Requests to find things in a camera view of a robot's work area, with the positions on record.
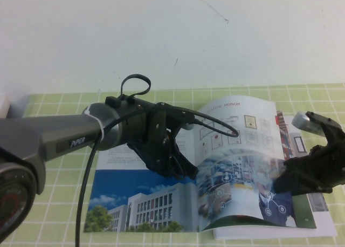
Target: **blue sky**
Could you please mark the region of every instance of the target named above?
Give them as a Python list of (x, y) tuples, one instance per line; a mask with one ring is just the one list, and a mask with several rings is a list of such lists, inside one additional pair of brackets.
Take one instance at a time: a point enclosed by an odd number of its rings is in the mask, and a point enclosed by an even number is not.
[(138, 193), (149, 195), (177, 183), (192, 181), (185, 178), (164, 178), (150, 170), (97, 170), (91, 191), (88, 210), (102, 205), (108, 210), (127, 204), (128, 198)]

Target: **table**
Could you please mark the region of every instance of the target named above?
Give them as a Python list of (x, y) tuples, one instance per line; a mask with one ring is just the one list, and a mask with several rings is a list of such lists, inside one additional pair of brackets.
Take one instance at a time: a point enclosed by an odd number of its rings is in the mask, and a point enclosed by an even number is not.
[[(345, 84), (164, 90), (150, 91), (141, 98), (199, 109), (213, 99), (235, 94), (275, 101), (277, 109), (285, 115), (294, 115), (297, 111), (321, 113), (345, 127)], [(102, 102), (109, 95), (118, 96), (119, 93), (35, 94), (31, 96), (24, 116), (79, 114), (90, 102)], [(308, 149), (326, 142), (309, 133), (303, 133), (303, 139)], [(46, 164), (44, 192), (36, 197), (27, 219), (3, 246), (74, 246), (77, 201), (89, 153), (90, 148), (84, 148)], [(97, 157), (87, 184), (82, 221), (86, 217), (96, 163)], [(345, 186), (334, 188), (334, 193), (325, 194), (325, 199), (336, 225), (336, 237), (216, 241), (212, 231), (183, 234), (102, 232), (81, 233), (81, 243), (82, 246), (345, 246)]]

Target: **white zip tie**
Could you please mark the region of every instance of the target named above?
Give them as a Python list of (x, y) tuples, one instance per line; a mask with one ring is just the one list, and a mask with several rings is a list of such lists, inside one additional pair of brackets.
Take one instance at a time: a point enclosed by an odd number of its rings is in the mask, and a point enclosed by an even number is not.
[(102, 122), (99, 120), (99, 118), (97, 118), (96, 116), (93, 116), (93, 115), (90, 114), (90, 107), (91, 107), (92, 104), (93, 104), (93, 103), (91, 102), (91, 103), (87, 106), (87, 109), (84, 111), (84, 114), (90, 116), (91, 118), (93, 118), (93, 119), (95, 119), (95, 120), (97, 120), (97, 122), (98, 122), (98, 124), (99, 124), (99, 126), (100, 126), (100, 128), (101, 128), (101, 133), (102, 133), (101, 141), (102, 141), (103, 138), (104, 138), (104, 127), (103, 127)]

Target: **robotic arm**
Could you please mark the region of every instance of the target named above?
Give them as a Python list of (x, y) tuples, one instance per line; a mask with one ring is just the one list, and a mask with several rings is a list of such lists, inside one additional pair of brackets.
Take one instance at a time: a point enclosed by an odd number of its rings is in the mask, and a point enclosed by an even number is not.
[(309, 155), (285, 161), (285, 171), (273, 182), (275, 192), (331, 193), (333, 187), (345, 184), (345, 133), (341, 126), (313, 112), (299, 112), (292, 124), (300, 130), (325, 136), (328, 143), (314, 146)]
[[(130, 96), (122, 93), (126, 80), (139, 78), (148, 88)], [(45, 162), (86, 146), (93, 146), (86, 167), (77, 210), (76, 246), (79, 246), (80, 216), (87, 177), (96, 150), (127, 144), (148, 169), (165, 177), (194, 179), (198, 169), (180, 153), (175, 137), (181, 128), (198, 124), (226, 136), (238, 132), (211, 116), (163, 102), (154, 104), (135, 98), (150, 90), (148, 78), (133, 74), (121, 85), (118, 98), (91, 104), (84, 114), (0, 119), (0, 242), (12, 233), (30, 211), (36, 194), (45, 184)], [(202, 123), (209, 119), (231, 134)]]

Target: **white wall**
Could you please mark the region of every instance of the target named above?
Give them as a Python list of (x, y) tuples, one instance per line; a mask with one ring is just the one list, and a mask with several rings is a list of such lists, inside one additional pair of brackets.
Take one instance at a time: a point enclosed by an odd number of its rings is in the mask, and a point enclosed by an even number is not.
[(345, 0), (0, 0), (13, 95), (338, 83), (344, 57)]

